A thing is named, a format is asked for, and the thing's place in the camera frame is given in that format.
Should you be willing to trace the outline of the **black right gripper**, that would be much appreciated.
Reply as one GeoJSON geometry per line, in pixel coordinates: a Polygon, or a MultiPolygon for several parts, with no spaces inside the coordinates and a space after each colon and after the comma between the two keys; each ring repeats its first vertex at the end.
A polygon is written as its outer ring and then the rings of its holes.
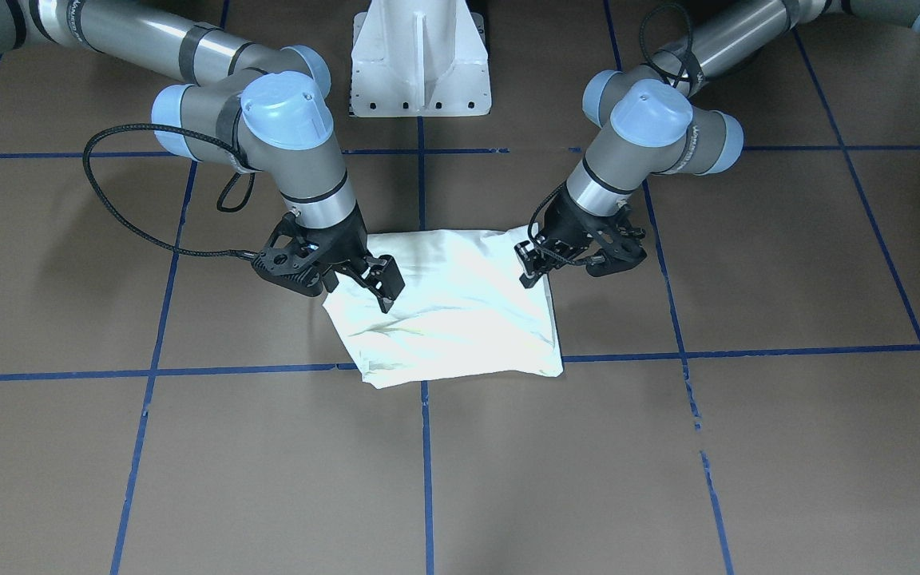
{"type": "Polygon", "coordinates": [[[334,291],[339,284],[333,276],[337,272],[371,292],[382,313],[390,312],[406,286],[393,256],[369,255],[358,206],[325,228],[303,226],[294,212],[286,212],[253,259],[252,269],[263,280],[306,297],[334,291]]]}

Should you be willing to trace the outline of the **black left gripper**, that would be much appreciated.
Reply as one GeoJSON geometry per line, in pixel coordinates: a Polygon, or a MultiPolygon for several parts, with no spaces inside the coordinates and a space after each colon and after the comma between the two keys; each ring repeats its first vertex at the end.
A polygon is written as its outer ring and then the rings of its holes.
{"type": "Polygon", "coordinates": [[[596,216],[574,201],[565,187],[557,187],[542,200],[544,225],[532,240],[514,245],[521,262],[521,284],[533,288],[553,270],[564,266],[584,267],[592,277],[628,272],[647,257],[641,240],[645,232],[629,221],[628,201],[617,201],[610,216],[596,216]]]}

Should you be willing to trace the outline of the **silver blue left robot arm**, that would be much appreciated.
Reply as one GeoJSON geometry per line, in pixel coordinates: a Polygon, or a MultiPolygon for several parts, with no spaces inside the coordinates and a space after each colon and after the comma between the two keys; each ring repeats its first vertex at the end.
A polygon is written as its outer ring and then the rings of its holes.
{"type": "Polygon", "coordinates": [[[583,112],[599,133],[541,205],[543,226],[515,245],[523,287],[565,266],[600,277],[639,265],[645,232],[629,222],[629,197],[652,175],[722,173],[744,149],[734,117],[691,97],[800,23],[837,12],[920,32],[920,1],[736,1],[660,50],[640,38],[641,65],[593,77],[583,112]]]}

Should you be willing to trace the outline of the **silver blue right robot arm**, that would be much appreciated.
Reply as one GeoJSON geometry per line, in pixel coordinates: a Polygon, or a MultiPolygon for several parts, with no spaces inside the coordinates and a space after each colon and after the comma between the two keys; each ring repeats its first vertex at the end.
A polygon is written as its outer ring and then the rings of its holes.
{"type": "Polygon", "coordinates": [[[169,153],[272,176],[286,214],[258,251],[201,251],[251,263],[263,280],[307,297],[350,277],[387,312],[405,283],[395,259],[374,256],[326,105],[330,73],[303,45],[272,49],[207,22],[136,1],[0,1],[0,54],[37,43],[113,56],[175,80],[157,95],[149,123],[92,136],[81,164],[114,218],[120,212],[93,175],[105,138],[151,131],[169,153]]]}

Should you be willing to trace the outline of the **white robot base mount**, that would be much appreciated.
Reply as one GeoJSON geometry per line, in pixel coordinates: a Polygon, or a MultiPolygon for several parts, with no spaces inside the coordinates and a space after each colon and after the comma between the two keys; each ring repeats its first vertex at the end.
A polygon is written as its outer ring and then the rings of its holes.
{"type": "Polygon", "coordinates": [[[485,1],[372,1],[353,18],[351,114],[480,117],[493,106],[485,1]]]}

